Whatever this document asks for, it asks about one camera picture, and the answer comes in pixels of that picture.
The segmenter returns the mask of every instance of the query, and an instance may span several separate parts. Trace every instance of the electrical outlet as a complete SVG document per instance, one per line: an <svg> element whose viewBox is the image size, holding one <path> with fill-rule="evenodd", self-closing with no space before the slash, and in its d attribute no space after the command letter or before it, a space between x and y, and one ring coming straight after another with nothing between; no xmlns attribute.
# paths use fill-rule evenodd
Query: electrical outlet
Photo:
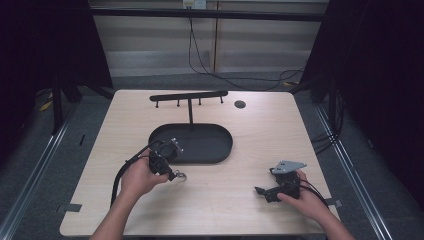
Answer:
<svg viewBox="0 0 424 240"><path fill-rule="evenodd" d="M183 0L183 9L194 9L194 0Z"/></svg>
<svg viewBox="0 0 424 240"><path fill-rule="evenodd" d="M194 9L206 10L206 0L194 0Z"/></svg>

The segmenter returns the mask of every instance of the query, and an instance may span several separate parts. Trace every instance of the table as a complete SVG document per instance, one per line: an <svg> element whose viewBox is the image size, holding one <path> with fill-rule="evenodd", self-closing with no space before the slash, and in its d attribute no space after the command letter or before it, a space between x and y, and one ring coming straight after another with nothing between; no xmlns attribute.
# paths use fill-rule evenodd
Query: table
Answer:
<svg viewBox="0 0 424 240"><path fill-rule="evenodd" d="M150 133L167 123L188 123L188 104L151 102L151 95L190 91L120 90L115 94L60 232L91 235L106 215L115 175L124 161L144 147ZM242 100L245 108L235 107ZM230 156L212 165L171 166L183 181L155 187L134 207L125 235L283 235L321 233L317 223L284 203L267 203L254 190L277 186L269 168L280 160L306 163L308 180L324 198L330 192L293 96L289 93L229 92L193 101L194 123L214 123L233 137ZM335 207L330 206L336 214Z"/></svg>

